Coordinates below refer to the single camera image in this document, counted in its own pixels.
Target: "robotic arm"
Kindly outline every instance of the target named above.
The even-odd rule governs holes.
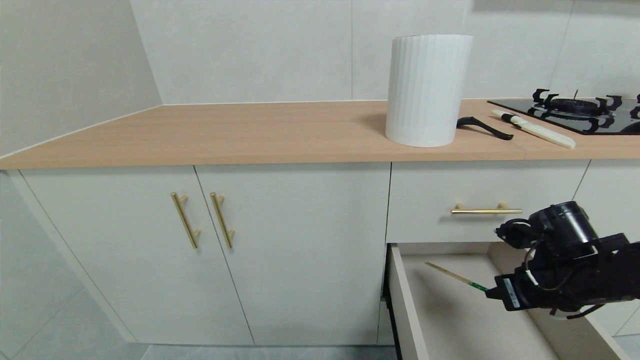
[[[565,312],[608,302],[640,299],[640,242],[624,234],[599,238],[575,201],[512,219],[495,230],[516,249],[530,250],[513,274],[495,277],[496,287],[485,292],[501,300],[508,311],[542,307]]]

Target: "open drawer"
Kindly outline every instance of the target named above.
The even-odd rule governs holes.
[[[427,265],[488,288],[524,258],[505,243],[390,244],[387,300],[403,360],[627,359],[590,316],[556,320],[548,309],[507,312],[499,300]]]

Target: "gold handle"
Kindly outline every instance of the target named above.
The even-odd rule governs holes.
[[[184,229],[187,231],[187,235],[189,235],[189,241],[191,242],[191,246],[193,246],[194,249],[197,249],[198,244],[196,243],[196,240],[200,236],[200,229],[197,229],[195,232],[191,231],[189,220],[187,220],[187,217],[184,216],[184,209],[182,208],[182,206],[187,203],[187,200],[189,199],[189,197],[185,195],[181,198],[178,198],[178,194],[173,192],[171,193],[171,198],[173,199],[173,203],[175,204],[175,209],[178,210],[178,215],[180,215],[180,220],[182,220],[182,225],[184,225]]]
[[[457,203],[456,207],[451,209],[451,215],[508,215],[522,214],[522,209],[509,209],[507,204],[501,202],[497,209],[465,209],[462,204]]]
[[[234,244],[231,243],[231,239],[234,238],[236,231],[233,229],[227,230],[227,223],[225,222],[225,218],[222,216],[221,205],[222,205],[222,202],[225,200],[225,197],[222,195],[217,196],[216,193],[211,193],[210,195],[211,195],[211,202],[213,203],[213,208],[216,210],[216,215],[218,216],[218,222],[222,227],[222,233],[224,234],[225,240],[227,241],[227,246],[230,249],[233,249]]]

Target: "wooden stick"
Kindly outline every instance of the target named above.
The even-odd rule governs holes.
[[[467,285],[471,285],[471,286],[473,286],[473,287],[474,287],[474,288],[476,288],[476,289],[479,289],[479,290],[482,290],[482,291],[487,291],[487,290],[489,290],[488,288],[485,288],[484,286],[482,286],[482,285],[478,284],[477,282],[473,282],[473,281],[471,281],[471,280],[469,280],[469,279],[467,279],[467,278],[465,278],[465,277],[462,277],[462,276],[460,276],[460,275],[458,275],[458,274],[454,274],[454,273],[452,273],[452,272],[448,271],[447,269],[443,269],[443,268],[439,267],[439,266],[438,266],[438,265],[436,265],[436,264],[432,264],[432,263],[430,263],[429,261],[425,262],[425,264],[427,264],[427,265],[429,265],[430,267],[432,267],[432,268],[434,268],[434,269],[438,270],[439,272],[442,272],[443,274],[447,274],[447,275],[449,275],[449,276],[453,277],[454,279],[460,280],[460,281],[464,282],[464,283],[465,283],[465,284],[467,284]]]

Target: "white brush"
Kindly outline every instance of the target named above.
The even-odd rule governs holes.
[[[530,122],[513,113],[508,113],[501,110],[493,110],[493,113],[496,114],[496,116],[500,117],[500,119],[506,122],[510,122],[523,131],[526,131],[527,133],[535,135],[548,142],[552,142],[556,145],[567,147],[569,149],[573,149],[575,147],[575,140],[570,138],[569,136],[556,133],[555,131],[549,130],[540,125],[531,124]]]

